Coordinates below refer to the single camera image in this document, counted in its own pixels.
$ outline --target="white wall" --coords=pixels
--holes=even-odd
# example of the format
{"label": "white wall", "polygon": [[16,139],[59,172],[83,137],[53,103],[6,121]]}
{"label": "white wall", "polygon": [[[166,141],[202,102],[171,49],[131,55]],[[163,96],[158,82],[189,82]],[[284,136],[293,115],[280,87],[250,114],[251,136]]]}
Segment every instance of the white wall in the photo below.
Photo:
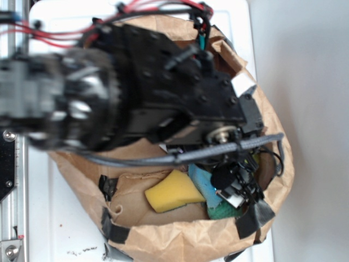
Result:
{"label": "white wall", "polygon": [[349,261],[349,1],[249,0],[257,79],[293,146],[276,262]]}

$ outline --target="blue sponge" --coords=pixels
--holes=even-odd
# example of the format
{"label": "blue sponge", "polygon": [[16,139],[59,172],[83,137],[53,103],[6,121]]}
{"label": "blue sponge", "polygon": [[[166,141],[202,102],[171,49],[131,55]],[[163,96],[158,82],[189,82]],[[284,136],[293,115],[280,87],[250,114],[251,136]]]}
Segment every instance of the blue sponge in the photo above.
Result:
{"label": "blue sponge", "polygon": [[216,190],[211,184],[211,173],[191,164],[189,165],[188,175],[195,187],[206,199],[207,214],[210,219],[223,219],[242,215],[242,209],[236,209],[216,195]]}
{"label": "blue sponge", "polygon": [[195,187],[206,199],[207,207],[215,209],[222,202],[222,198],[216,195],[216,190],[211,184],[212,174],[198,168],[195,164],[190,164],[188,175]]}

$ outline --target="paper bag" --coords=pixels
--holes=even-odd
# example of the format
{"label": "paper bag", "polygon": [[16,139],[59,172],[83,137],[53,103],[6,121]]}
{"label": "paper bag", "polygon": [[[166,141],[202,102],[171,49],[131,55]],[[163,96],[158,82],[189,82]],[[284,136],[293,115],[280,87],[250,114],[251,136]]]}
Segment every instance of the paper bag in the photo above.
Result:
{"label": "paper bag", "polygon": [[[192,22],[168,16],[139,17],[127,23],[164,33],[181,47],[192,43],[197,35]],[[214,55],[218,70],[232,77],[245,73],[252,78],[245,69],[246,62],[237,56],[225,37],[215,28],[212,28],[209,50]],[[284,132],[273,107],[259,87],[254,98],[267,127],[266,134]],[[278,151],[275,144],[270,146],[273,151]],[[279,212],[290,192],[294,177],[292,152],[287,137],[283,139],[282,146],[285,154],[284,174],[272,179],[273,162],[267,154],[261,154],[257,178],[265,189],[265,201],[275,213]],[[71,153],[50,155],[83,208],[109,239],[109,244],[135,261],[211,261],[262,242],[273,223],[271,220],[257,232],[240,239],[234,218],[209,220],[201,204],[189,204],[157,214],[146,201],[144,191],[164,179],[173,167],[109,168],[90,163]],[[142,139],[102,155],[127,159],[163,156],[165,152],[158,145]],[[110,202],[105,201],[98,188],[101,175],[118,178],[117,190]]]}

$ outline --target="black bracket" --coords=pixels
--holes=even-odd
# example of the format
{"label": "black bracket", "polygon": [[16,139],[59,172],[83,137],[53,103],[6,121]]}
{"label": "black bracket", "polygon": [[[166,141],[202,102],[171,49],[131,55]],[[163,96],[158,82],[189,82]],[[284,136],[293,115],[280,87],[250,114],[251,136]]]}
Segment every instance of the black bracket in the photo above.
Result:
{"label": "black bracket", "polygon": [[16,186],[15,143],[14,134],[0,130],[0,201]]}

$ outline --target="yellow sponge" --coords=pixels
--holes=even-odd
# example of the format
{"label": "yellow sponge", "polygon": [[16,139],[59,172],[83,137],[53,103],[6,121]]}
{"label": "yellow sponge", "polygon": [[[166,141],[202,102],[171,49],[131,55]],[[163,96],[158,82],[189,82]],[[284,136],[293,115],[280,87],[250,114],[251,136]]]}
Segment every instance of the yellow sponge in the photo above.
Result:
{"label": "yellow sponge", "polygon": [[166,212],[188,203],[205,202],[205,198],[185,173],[172,171],[167,178],[145,191],[146,198],[157,213]]}

